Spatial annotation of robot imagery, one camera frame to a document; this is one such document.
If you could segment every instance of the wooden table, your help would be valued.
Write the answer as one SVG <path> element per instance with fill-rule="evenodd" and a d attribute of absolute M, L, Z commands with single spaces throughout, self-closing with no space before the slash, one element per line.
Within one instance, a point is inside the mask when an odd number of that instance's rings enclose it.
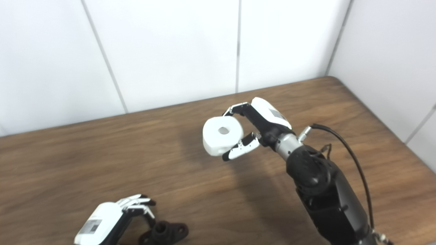
<path fill-rule="evenodd" d="M 72 244 L 98 204 L 137 193 L 157 201 L 159 220 L 189 226 L 180 244 L 327 244 L 276 153 L 261 147 L 224 163 L 203 149 L 204 122 L 255 96 L 296 133 L 320 123 L 348 141 L 379 231 L 398 245 L 436 241 L 436 176 L 337 79 L 325 77 L 0 138 L 0 244 Z M 237 118 L 245 132 L 254 129 Z M 315 148 L 330 142 L 332 160 L 366 207 L 341 144 L 316 130 L 305 141 Z M 143 229 L 135 219 L 122 242 L 134 243 Z"/>

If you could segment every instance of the black bracket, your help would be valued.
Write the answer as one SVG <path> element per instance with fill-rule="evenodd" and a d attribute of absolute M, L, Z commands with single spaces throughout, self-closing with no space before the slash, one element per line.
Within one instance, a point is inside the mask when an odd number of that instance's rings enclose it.
<path fill-rule="evenodd" d="M 139 237 L 139 245 L 173 245 L 188 236 L 188 226 L 183 223 L 159 221 L 150 231 Z"/>

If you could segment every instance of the robotic arm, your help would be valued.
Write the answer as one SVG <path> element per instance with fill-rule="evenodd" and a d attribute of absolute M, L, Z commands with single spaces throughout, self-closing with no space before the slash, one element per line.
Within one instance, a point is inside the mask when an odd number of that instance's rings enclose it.
<path fill-rule="evenodd" d="M 286 118 L 266 100 L 257 97 L 251 104 L 245 102 L 229 107 L 223 116 L 234 114 L 245 116 L 259 132 L 250 133 L 224 153 L 224 161 L 260 145 L 269 146 L 285 160 L 286 172 L 293 178 L 307 213 L 319 233 L 332 245 L 376 245 L 376 240 L 392 244 L 368 224 L 365 210 L 336 164 L 322 152 L 303 144 L 312 128 L 329 128 L 314 124 L 297 137 Z"/>

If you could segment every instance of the sticker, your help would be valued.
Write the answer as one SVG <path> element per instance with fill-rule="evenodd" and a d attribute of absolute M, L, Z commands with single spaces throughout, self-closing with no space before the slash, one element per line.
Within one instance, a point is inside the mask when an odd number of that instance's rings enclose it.
<path fill-rule="evenodd" d="M 101 222 L 101 219 L 88 220 L 80 229 L 79 234 L 94 234 Z"/>
<path fill-rule="evenodd" d="M 286 120 L 286 118 L 285 118 L 282 114 L 280 114 L 278 111 L 273 110 L 273 109 L 269 109 L 269 110 L 271 111 L 271 113 L 272 113 L 273 116 L 278 117 L 278 118 L 281 118 L 281 119 L 283 119 L 283 120 Z"/>

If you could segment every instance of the white robotic hand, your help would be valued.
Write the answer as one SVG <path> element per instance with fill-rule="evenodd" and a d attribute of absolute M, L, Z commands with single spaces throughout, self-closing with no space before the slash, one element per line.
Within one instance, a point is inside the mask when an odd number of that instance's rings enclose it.
<path fill-rule="evenodd" d="M 144 216 L 150 228 L 156 221 L 149 206 L 156 202 L 145 195 L 137 194 L 118 202 L 100 204 L 74 239 L 75 245 L 116 245 L 131 219 Z"/>
<path fill-rule="evenodd" d="M 286 118 L 268 101 L 255 97 L 251 104 L 248 102 L 230 106 L 223 116 L 240 114 L 245 116 L 258 130 L 245 136 L 238 144 L 222 155 L 224 161 L 242 156 L 258 146 L 269 146 L 275 150 L 279 142 L 278 137 L 283 133 L 291 133 L 292 127 Z"/>

